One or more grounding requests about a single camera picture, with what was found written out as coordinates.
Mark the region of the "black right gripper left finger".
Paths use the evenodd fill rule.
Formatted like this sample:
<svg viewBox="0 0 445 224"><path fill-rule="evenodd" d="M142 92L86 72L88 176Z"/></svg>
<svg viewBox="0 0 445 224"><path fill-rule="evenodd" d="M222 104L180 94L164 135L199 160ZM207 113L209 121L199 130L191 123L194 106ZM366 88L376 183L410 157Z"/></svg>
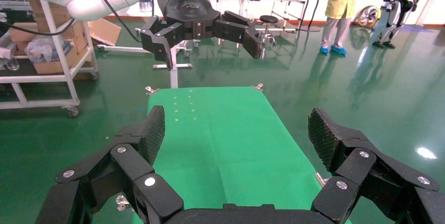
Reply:
<svg viewBox="0 0 445 224"><path fill-rule="evenodd" d="M94 213L123 193L144 223L167 223L184 202L153 167L164 136L164 108L156 105L144 121L122 127L104 149L60 172L55 181L78 181Z"/></svg>

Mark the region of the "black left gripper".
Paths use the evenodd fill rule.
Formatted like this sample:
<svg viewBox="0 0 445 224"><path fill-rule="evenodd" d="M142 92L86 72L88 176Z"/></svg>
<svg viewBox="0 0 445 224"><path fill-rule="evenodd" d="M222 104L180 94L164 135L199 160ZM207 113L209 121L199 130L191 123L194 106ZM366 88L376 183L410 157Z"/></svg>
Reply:
<svg viewBox="0 0 445 224"><path fill-rule="evenodd" d="M245 51L259 59L262 42L249 19L231 11L222 16L208 0L157 0L165 21L149 17L140 30L142 48L154 54L156 61L173 68L171 48L182 40L217 37L242 44Z"/></svg>

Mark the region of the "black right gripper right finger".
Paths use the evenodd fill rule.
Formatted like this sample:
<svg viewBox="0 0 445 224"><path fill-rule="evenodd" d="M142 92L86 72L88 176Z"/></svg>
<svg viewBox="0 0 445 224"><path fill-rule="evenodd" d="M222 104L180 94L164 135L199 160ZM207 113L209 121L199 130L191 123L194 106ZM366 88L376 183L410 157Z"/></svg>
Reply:
<svg viewBox="0 0 445 224"><path fill-rule="evenodd" d="M358 200L372 201L394 223L439 223L440 186L430 176L383 154L359 130L312 110L308 134L331 173L311 209L332 223L345 223Z"/></svg>

